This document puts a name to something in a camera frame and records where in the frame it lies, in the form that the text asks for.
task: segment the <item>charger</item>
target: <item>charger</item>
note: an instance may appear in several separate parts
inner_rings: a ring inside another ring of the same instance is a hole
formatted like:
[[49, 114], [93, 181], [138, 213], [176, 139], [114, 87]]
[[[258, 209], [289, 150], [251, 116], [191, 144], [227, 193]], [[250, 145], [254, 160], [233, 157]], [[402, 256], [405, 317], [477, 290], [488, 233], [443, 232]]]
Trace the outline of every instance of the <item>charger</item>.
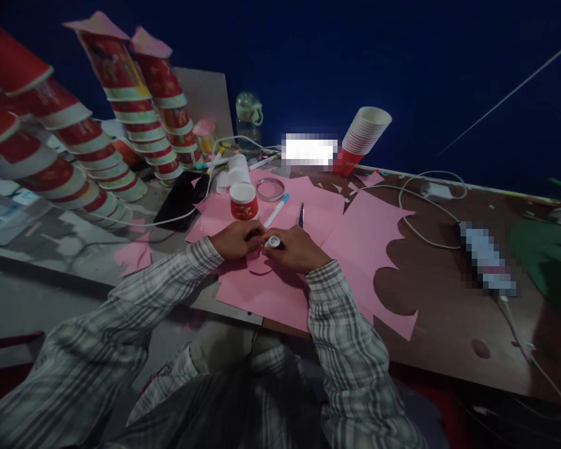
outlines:
[[449, 187], [431, 182], [423, 183], [420, 187], [420, 194], [433, 203], [444, 204], [453, 199]]

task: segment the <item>hand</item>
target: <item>hand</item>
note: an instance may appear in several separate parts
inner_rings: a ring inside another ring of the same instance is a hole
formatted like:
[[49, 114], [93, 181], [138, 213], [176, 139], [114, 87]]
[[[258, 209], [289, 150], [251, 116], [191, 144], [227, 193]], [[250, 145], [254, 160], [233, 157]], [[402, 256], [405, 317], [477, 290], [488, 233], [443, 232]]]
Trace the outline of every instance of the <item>hand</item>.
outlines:
[[301, 226], [296, 225], [291, 229], [269, 229], [263, 235], [262, 243], [266, 243], [271, 236], [277, 236], [281, 245], [278, 248], [263, 247], [262, 254], [297, 273], [308, 274], [332, 260]]
[[265, 230], [258, 220], [235, 221], [210, 237], [210, 242], [223, 259], [240, 259], [260, 247]]

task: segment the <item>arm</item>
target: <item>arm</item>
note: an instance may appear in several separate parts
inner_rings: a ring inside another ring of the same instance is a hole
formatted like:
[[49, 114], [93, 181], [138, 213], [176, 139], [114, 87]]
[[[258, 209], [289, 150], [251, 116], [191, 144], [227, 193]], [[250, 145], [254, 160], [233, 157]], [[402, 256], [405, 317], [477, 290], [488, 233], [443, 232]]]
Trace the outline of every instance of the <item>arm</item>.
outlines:
[[148, 357], [152, 330], [223, 259], [259, 246], [258, 221], [233, 223], [122, 282], [95, 312], [46, 339], [28, 378], [0, 401], [0, 447], [97, 443], [119, 391]]
[[308, 324], [324, 371], [329, 404], [322, 429], [333, 447], [419, 448], [426, 442], [405, 414], [388, 374], [388, 352], [376, 330], [358, 312], [337, 261], [300, 227], [270, 229], [277, 249], [262, 253], [306, 274], [310, 285]]

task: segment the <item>shirt cuff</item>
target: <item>shirt cuff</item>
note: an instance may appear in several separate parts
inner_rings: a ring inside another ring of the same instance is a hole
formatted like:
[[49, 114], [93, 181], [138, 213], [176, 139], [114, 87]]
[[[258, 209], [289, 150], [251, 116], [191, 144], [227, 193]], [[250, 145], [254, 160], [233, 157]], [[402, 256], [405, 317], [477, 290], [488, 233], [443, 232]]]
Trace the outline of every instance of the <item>shirt cuff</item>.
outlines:
[[349, 291], [349, 284], [336, 260], [315, 269], [305, 277], [310, 290], [315, 293], [310, 299], [328, 301], [337, 297], [337, 288]]
[[218, 251], [215, 250], [209, 237], [204, 237], [189, 245], [187, 247], [187, 255], [191, 265], [200, 274], [210, 273], [224, 261], [221, 255], [218, 254]]

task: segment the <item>shirt sleeve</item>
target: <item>shirt sleeve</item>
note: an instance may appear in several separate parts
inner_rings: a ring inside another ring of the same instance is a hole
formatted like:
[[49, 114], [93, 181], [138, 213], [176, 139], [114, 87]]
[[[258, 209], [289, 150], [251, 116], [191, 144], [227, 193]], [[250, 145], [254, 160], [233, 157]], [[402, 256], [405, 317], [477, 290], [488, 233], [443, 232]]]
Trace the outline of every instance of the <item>shirt sleeve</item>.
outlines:
[[389, 357], [362, 317], [337, 261], [312, 271], [308, 324], [324, 371], [322, 429], [332, 447], [423, 448], [388, 374]]
[[222, 261], [204, 238], [56, 327], [27, 379], [0, 400], [0, 447], [97, 443], [119, 392], [147, 360], [152, 330]]

